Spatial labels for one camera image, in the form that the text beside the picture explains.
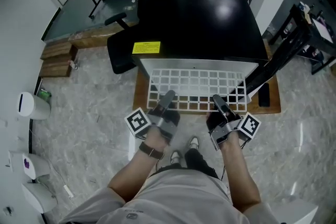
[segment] wristwatch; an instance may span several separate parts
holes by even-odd
[[[155,159],[162,159],[164,156],[163,152],[157,151],[150,146],[147,146],[144,142],[142,142],[139,146],[139,149],[142,152],[145,152],[148,156],[153,157]]]

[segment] white shirt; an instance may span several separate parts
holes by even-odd
[[[60,224],[279,223],[266,204],[255,205],[242,214],[230,203],[225,189],[219,179],[196,170],[167,170],[148,178],[128,203],[110,188],[97,191]]]

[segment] yellow sticker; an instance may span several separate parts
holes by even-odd
[[[158,54],[160,52],[160,41],[135,42],[133,54]]]

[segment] white sneaker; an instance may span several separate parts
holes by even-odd
[[[181,158],[180,151],[173,151],[172,155],[170,155],[170,164],[181,163]]]
[[[191,139],[189,141],[189,148],[194,148],[196,150],[199,149],[199,140],[198,140],[197,136],[191,137]]]

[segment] black office chair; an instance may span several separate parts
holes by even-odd
[[[145,0],[138,0],[138,18],[141,19],[143,5]],[[138,36],[139,25],[129,27],[122,19],[126,17],[126,13],[120,13],[105,21],[105,25],[110,25],[117,22],[123,31],[120,31],[107,40],[107,48],[112,64],[112,69],[115,74],[124,73],[136,65],[132,59],[132,49],[135,42],[135,37]]]

